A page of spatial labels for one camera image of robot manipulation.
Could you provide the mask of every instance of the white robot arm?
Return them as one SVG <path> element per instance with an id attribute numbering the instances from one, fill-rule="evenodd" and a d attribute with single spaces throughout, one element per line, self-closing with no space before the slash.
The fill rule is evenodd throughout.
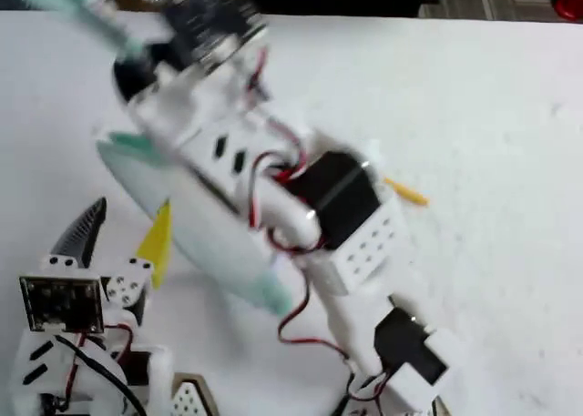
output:
<path id="1" fill-rule="evenodd" d="M 102 16 L 100 1 L 74 0 L 74 7 L 82 10 L 82 21 L 98 27 L 119 51 L 114 65 L 117 89 L 143 132 L 222 202 L 225 211 L 245 220 L 250 234 L 264 230 L 275 250 L 289 253 L 307 289 L 313 283 L 336 342 L 281 335 L 302 306 L 281 323 L 281 340 L 320 342 L 337 350 L 356 376 L 367 379 L 349 384 L 348 395 L 355 401 L 382 400 L 391 413 L 428 409 L 462 362 L 460 344 L 448 331 L 419 320 L 407 299 L 389 300 L 391 292 L 382 281 L 387 272 L 400 270 L 394 258 L 404 248 L 406 224 L 381 172 L 353 145 L 278 117 L 260 81 L 266 49 L 258 49 L 254 41 L 266 25 L 247 0 L 149 1 L 159 5 L 173 30 L 166 43 L 144 46 L 134 41 Z M 38 2 L 47 7 L 63 4 Z M 104 276 L 116 280 L 116 275 Z M 107 298 L 107 290 L 97 289 L 96 279 L 86 279 L 80 277 L 84 288 L 93 290 L 94 297 L 99 293 Z M 32 279 L 21 284 L 25 293 L 29 284 L 36 287 Z M 103 328 L 117 326 L 122 319 L 114 314 L 107 321 L 104 311 L 103 321 L 90 326 L 108 336 Z M 36 345 L 45 344 L 38 332 L 55 330 L 35 326 L 31 322 L 31 333 L 26 332 L 21 343 L 18 366 L 23 368 L 16 370 L 16 395 L 41 393 L 29 387 L 24 392 L 22 375 L 32 367 L 33 360 L 26 357 Z M 87 345 L 97 351 L 92 343 Z M 65 353 L 59 349 L 54 353 Z M 65 365 L 71 363 L 68 355 Z M 123 372 L 107 362 L 123 382 Z M 33 371 L 38 375 L 43 369 L 47 365 Z M 60 369 L 64 380 L 66 369 Z M 85 370 L 79 371 L 82 377 Z M 87 390 L 97 387 L 89 380 L 83 384 Z M 110 392 L 110 385 L 103 386 L 98 396 Z M 119 395 L 106 400 L 118 414 Z"/>
<path id="2" fill-rule="evenodd" d="M 173 0 L 164 7 L 177 16 Z M 226 211 L 247 220 L 250 232 L 265 230 L 313 283 L 336 339 L 329 346 L 355 373 L 375 378 L 369 388 L 379 391 L 367 395 L 351 385 L 349 395 L 382 396 L 393 413 L 425 411 L 462 352 L 450 332 L 418 320 L 411 302 L 389 300 L 382 282 L 399 271 L 394 258 L 407 241 L 399 201 L 367 154 L 271 110 L 256 90 L 265 49 L 252 38 L 220 36 L 203 60 L 186 66 L 161 59 L 151 82 L 133 93 L 131 64 L 117 63 L 129 114 Z"/>

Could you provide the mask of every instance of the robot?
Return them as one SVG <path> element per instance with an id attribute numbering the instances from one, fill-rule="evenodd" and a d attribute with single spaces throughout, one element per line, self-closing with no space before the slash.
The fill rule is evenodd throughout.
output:
<path id="1" fill-rule="evenodd" d="M 204 379 L 175 373 L 170 351 L 140 334 L 168 263 L 169 203 L 133 256 L 101 269 L 91 261 L 106 212 L 101 198 L 20 277 L 28 329 L 11 379 L 16 416 L 217 414 Z"/>
<path id="2" fill-rule="evenodd" d="M 266 22 L 248 0 L 149 1 L 159 7 L 173 37 L 137 46 L 122 29 L 107 30 L 115 33 L 106 37 L 120 52 L 113 69 L 120 99 L 144 135 L 213 196 L 220 211 L 246 224 L 248 235 L 264 233 L 266 244 L 287 254 L 302 273 L 306 297 L 282 320 L 280 341 L 335 350 L 351 372 L 346 396 L 352 403 L 374 405 L 381 414 L 430 409 L 463 363 L 462 345 L 448 330 L 424 323 L 412 299 L 390 297 L 384 288 L 387 273 L 399 271 L 395 258 L 407 240 L 400 203 L 383 181 L 379 160 L 317 127 L 288 123 L 278 113 L 261 82 L 267 48 L 260 39 Z M 92 0 L 83 7 L 95 25 L 99 5 Z M 61 262 L 59 253 L 55 258 Z M 125 267 L 131 273 L 128 263 Z M 115 281 L 118 274 L 109 276 Z M 92 281 L 83 287 L 92 290 L 91 306 L 97 310 L 101 289 Z M 24 292 L 30 282 L 35 285 L 34 279 L 21 282 Z M 283 333 L 307 305 L 311 285 L 335 342 Z M 108 290 L 99 295 L 107 305 L 112 303 Z M 119 342 L 119 335 L 123 339 L 127 333 L 104 329 L 127 316 L 124 308 L 115 312 L 101 321 L 87 319 L 87 324 Z M 29 321 L 34 330 L 37 322 L 30 315 Z M 34 331 L 54 332 L 49 325 L 49 330 Z M 68 330 L 66 325 L 59 332 Z M 23 338 L 20 357 L 42 344 L 37 337 Z M 98 352 L 97 344 L 86 344 Z M 70 364 L 74 354 L 68 355 Z M 119 373 L 110 359 L 109 367 Z M 169 396 L 169 381 L 162 382 L 155 388 Z M 152 384 L 149 392 L 148 414 L 168 414 L 162 404 L 156 407 Z M 92 404 L 91 414 L 121 414 L 124 400 L 113 395 L 111 388 L 103 394 L 111 398 L 99 395 L 108 412 Z"/>

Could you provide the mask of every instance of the black circuit board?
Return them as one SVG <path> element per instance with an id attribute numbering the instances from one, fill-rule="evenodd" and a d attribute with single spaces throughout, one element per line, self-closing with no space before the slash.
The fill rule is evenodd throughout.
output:
<path id="1" fill-rule="evenodd" d="M 208 57 L 228 36 L 241 48 L 266 28 L 251 0 L 165 0 L 161 13 L 181 47 L 205 67 L 216 67 Z"/>
<path id="2" fill-rule="evenodd" d="M 103 332 L 98 279 L 20 277 L 31 331 Z"/>

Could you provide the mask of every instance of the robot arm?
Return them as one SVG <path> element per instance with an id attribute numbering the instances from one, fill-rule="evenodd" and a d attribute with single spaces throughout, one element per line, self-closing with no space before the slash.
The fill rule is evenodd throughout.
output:
<path id="1" fill-rule="evenodd" d="M 461 363 L 460 344 L 417 321 L 406 303 L 389 300 L 384 278 L 399 270 L 395 257 L 407 249 L 396 195 L 366 154 L 318 130 L 284 125 L 269 102 L 246 105 L 245 78 L 234 63 L 253 49 L 237 50 L 206 78 L 188 79 L 193 71 L 186 68 L 144 88 L 130 98 L 130 115 L 169 157 L 203 178 L 233 217 L 248 221 L 250 232 L 265 229 L 274 248 L 291 253 L 350 366 L 385 380 L 387 408 L 430 408 Z M 236 89 L 242 102 L 231 96 Z M 220 118 L 209 104 L 220 105 Z M 298 167 L 302 151 L 305 165 Z"/>

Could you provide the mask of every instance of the tabletop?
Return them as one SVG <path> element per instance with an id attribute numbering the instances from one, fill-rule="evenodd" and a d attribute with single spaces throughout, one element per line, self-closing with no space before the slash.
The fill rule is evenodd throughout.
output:
<path id="1" fill-rule="evenodd" d="M 122 15 L 164 36 L 153 15 Z M 97 127 L 134 129 L 113 56 L 56 15 L 0 14 L 0 370 L 25 324 L 17 275 L 100 196 L 96 257 L 132 251 L 149 221 L 101 165 Z M 583 27 L 341 17 L 271 19 L 266 83 L 323 127 L 376 138 L 404 204 L 414 265 L 397 285 L 468 348 L 444 399 L 457 415 L 562 414 L 579 404 L 583 325 Z M 300 296 L 296 275 L 284 276 Z M 223 414 L 321 414 L 347 372 L 276 340 L 277 320 L 175 254 L 145 333 L 202 373 Z M 316 299 L 291 332 L 328 336 Z M 7 405 L 6 396 L 2 397 Z"/>

